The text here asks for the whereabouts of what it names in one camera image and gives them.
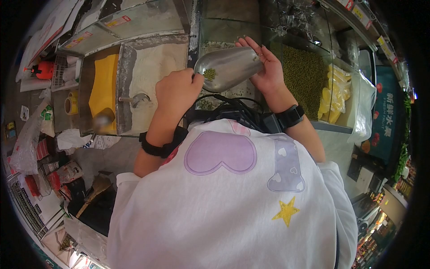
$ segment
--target packing tape roll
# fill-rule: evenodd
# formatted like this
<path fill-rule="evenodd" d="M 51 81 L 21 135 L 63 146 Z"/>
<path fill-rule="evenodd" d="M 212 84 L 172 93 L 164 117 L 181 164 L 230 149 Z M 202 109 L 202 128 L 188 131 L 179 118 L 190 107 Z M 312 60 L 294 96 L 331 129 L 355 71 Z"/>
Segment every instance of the packing tape roll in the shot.
<path fill-rule="evenodd" d="M 71 92 L 69 93 L 69 97 L 78 98 L 78 91 L 71 91 Z"/>
<path fill-rule="evenodd" d="M 78 99 L 74 96 L 67 97 L 64 102 L 64 109 L 67 115 L 74 115 L 78 113 Z"/>

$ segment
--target price tag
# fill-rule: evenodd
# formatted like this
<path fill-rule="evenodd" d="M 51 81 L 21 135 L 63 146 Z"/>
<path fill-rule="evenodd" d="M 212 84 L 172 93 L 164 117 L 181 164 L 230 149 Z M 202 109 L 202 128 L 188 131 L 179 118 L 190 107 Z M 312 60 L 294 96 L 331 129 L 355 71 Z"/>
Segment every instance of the price tag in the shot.
<path fill-rule="evenodd" d="M 382 36 L 380 36 L 377 41 L 378 41 L 378 44 L 381 46 L 381 49 L 384 52 L 385 56 L 388 59 L 390 59 L 394 64 L 397 63 L 398 61 L 397 57 L 388 47 L 388 44 L 385 42 L 385 39 Z"/>
<path fill-rule="evenodd" d="M 77 39 L 73 40 L 72 42 L 70 42 L 69 44 L 66 45 L 66 48 L 71 48 L 73 46 L 76 46 L 77 44 L 79 44 L 81 41 L 83 41 L 84 39 L 89 38 L 90 36 L 92 36 L 92 34 L 88 31 L 86 31 L 85 33 L 83 33 L 81 36 L 79 36 Z"/>
<path fill-rule="evenodd" d="M 348 11 L 351 11 L 353 0 L 338 0 Z"/>
<path fill-rule="evenodd" d="M 372 25 L 371 19 L 364 13 L 363 9 L 359 7 L 358 5 L 355 5 L 352 9 L 352 13 L 354 16 L 357 17 L 357 19 L 360 20 L 360 22 L 364 25 L 366 29 L 369 29 L 369 27 Z"/>
<path fill-rule="evenodd" d="M 110 22 L 105 22 L 104 24 L 106 26 L 108 26 L 109 28 L 112 28 L 112 27 L 118 26 L 120 24 L 123 24 L 125 22 L 129 22 L 131 20 L 132 19 L 130 19 L 128 16 L 122 16 L 122 17 L 116 18 Z"/>

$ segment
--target metal scoop in flour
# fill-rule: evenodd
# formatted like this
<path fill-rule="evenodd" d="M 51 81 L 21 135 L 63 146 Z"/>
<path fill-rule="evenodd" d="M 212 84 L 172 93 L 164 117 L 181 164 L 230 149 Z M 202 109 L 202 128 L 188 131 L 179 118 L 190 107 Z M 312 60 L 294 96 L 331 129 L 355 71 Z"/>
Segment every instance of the metal scoop in flour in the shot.
<path fill-rule="evenodd" d="M 197 60 L 194 73 L 205 76 L 205 90 L 221 93 L 246 81 L 262 69 L 260 57 L 251 47 L 239 47 L 206 53 Z"/>
<path fill-rule="evenodd" d="M 133 98 L 130 97 L 118 97 L 118 101 L 120 102 L 129 102 L 132 104 L 133 108 L 136 108 L 138 103 L 144 99 L 147 99 L 148 101 L 151 101 L 151 99 L 149 98 L 148 95 L 144 94 L 144 93 L 138 93 L 135 96 L 133 96 Z"/>

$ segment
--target hand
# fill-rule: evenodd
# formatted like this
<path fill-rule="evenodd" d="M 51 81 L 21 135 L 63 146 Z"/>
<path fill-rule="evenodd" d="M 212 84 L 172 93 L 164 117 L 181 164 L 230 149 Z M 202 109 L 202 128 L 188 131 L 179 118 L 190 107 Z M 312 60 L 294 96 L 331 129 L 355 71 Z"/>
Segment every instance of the hand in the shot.
<path fill-rule="evenodd" d="M 271 93 L 285 87 L 282 64 L 265 46 L 260 47 L 252 38 L 239 38 L 236 47 L 250 46 L 260 57 L 263 70 L 253 75 L 249 80 L 262 94 Z"/>
<path fill-rule="evenodd" d="M 192 68 L 173 71 L 155 85 L 158 101 L 157 114 L 169 117 L 178 123 L 194 104 L 203 87 L 204 77 L 195 74 Z"/>
<path fill-rule="evenodd" d="M 284 83 L 282 64 L 265 46 L 260 47 L 252 38 L 239 38 L 236 47 L 250 46 L 260 57 L 263 70 L 253 75 L 249 80 L 264 95 L 273 113 L 283 112 L 297 105 L 294 96 Z"/>

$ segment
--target black wristband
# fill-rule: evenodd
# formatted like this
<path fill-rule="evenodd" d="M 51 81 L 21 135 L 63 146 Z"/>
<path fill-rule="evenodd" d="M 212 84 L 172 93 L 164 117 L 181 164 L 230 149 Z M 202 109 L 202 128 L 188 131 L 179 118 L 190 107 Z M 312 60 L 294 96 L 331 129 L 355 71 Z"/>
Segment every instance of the black wristband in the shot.
<path fill-rule="evenodd" d="M 162 147 L 156 147 L 146 141 L 146 134 L 141 133 L 139 136 L 139 142 L 141 142 L 142 149 L 153 156 L 160 156 L 166 159 L 170 153 L 179 146 L 188 134 L 187 129 L 177 126 L 175 133 L 173 134 L 173 141 L 169 144 L 164 144 Z"/>
<path fill-rule="evenodd" d="M 304 109 L 301 105 L 293 105 L 284 112 L 275 114 L 282 130 L 293 127 L 303 120 Z"/>

